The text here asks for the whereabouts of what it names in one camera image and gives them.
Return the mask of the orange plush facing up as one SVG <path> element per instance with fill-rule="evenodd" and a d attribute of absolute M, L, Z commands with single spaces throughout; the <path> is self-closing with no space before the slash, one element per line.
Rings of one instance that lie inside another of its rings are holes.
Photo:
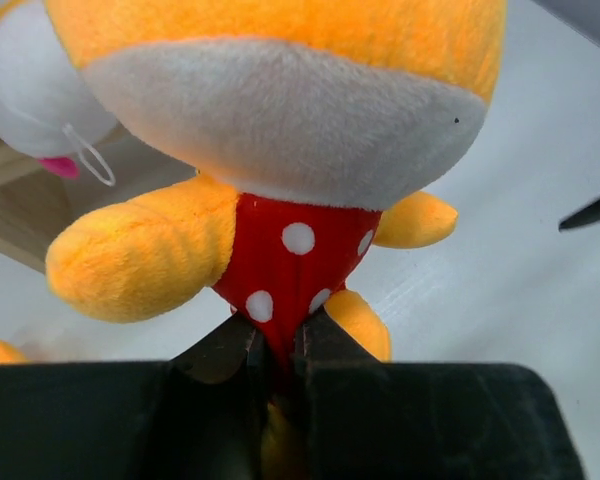
<path fill-rule="evenodd" d="M 210 288 L 275 364 L 267 479 L 308 477 L 291 423 L 298 329 L 324 310 L 376 359 L 381 319 L 347 277 L 373 245 L 455 229 L 426 187 L 478 136 L 497 82 L 503 1 L 40 1 L 106 112 L 193 178 L 90 212 L 51 243 L 50 289 L 131 323 Z"/>

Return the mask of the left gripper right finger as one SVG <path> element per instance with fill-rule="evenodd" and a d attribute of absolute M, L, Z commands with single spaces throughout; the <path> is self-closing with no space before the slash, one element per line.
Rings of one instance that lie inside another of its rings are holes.
<path fill-rule="evenodd" d="M 383 363 L 326 313 L 296 333 L 314 479 L 585 475 L 553 391 L 507 363 Z"/>

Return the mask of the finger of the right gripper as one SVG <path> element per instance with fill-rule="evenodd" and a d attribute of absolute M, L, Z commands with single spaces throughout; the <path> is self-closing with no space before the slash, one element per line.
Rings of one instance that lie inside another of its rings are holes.
<path fill-rule="evenodd" d="M 559 222 L 558 230 L 567 231 L 600 222 L 600 197 Z"/>

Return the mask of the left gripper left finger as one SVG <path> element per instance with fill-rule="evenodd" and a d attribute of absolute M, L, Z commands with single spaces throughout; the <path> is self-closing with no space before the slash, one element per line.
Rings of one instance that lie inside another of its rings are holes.
<path fill-rule="evenodd" d="M 261 358 L 234 317 L 171 360 L 0 365 L 0 479 L 256 479 Z"/>

